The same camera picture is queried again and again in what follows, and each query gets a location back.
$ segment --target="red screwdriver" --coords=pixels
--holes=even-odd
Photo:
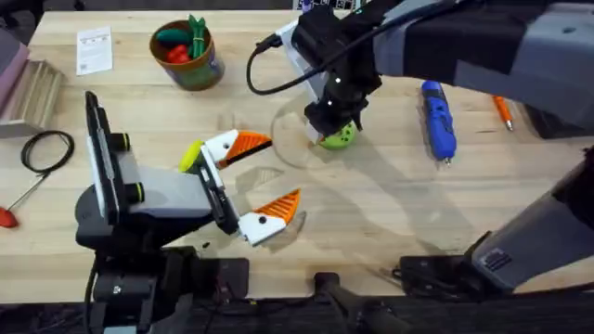
[[[12,203],[8,209],[0,207],[0,226],[6,228],[13,228],[19,225],[19,221],[17,221],[17,217],[15,217],[14,213],[10,209],[14,208],[15,205],[19,204],[27,195],[29,195],[32,191],[34,191],[39,184],[42,183],[46,178],[46,175],[43,175],[32,185],[29,190],[27,190],[24,194],[20,195],[20,197]]]

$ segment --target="wooden table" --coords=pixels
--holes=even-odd
[[[303,296],[318,271],[336,271],[362,294],[401,294],[387,276],[402,255],[461,253],[486,230],[507,223],[547,191],[582,157],[591,138],[544,142],[515,110],[514,133],[489,96],[446,87],[458,136],[451,168],[428,154],[419,115],[420,81],[384,78],[369,98],[365,131],[341,152],[312,148],[303,134],[307,98],[301,87],[256,96],[245,83],[254,43],[296,18],[290,11],[194,12],[206,18],[226,74],[214,88],[177,88],[149,53],[149,37],[187,12],[48,12],[33,37],[31,58],[66,74],[52,128],[71,133],[77,149],[16,209],[18,229],[0,229],[0,302],[80,301],[92,252],[76,244],[74,205],[91,184],[84,138],[84,90],[94,91],[114,131],[132,138],[140,163],[174,169],[187,146],[229,129],[273,136],[274,149],[222,172],[240,208],[257,207],[295,187],[302,202],[288,230],[262,247],[228,237],[214,225],[183,237],[204,256],[247,257],[250,296]],[[76,32],[110,25],[113,71],[75,75]],[[281,50],[257,58],[255,82],[281,84],[294,76]],[[0,203],[34,180],[21,166],[26,138],[0,141]],[[36,156],[61,150],[48,143]],[[207,249],[202,245],[210,242]],[[524,287],[548,289],[592,279],[594,261],[563,268]]]

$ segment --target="white sticker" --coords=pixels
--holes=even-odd
[[[81,31],[76,34],[76,75],[113,68],[111,27]]]

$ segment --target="orange marker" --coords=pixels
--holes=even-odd
[[[497,110],[499,110],[499,116],[501,116],[501,120],[505,123],[505,126],[508,130],[513,131],[513,123],[511,122],[511,114],[508,106],[505,104],[505,100],[501,96],[493,96],[493,100],[495,101],[495,105],[497,106]]]

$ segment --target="blue handle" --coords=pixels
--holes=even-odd
[[[427,81],[421,91],[433,155],[439,161],[452,159],[456,154],[456,135],[444,90],[439,83]]]

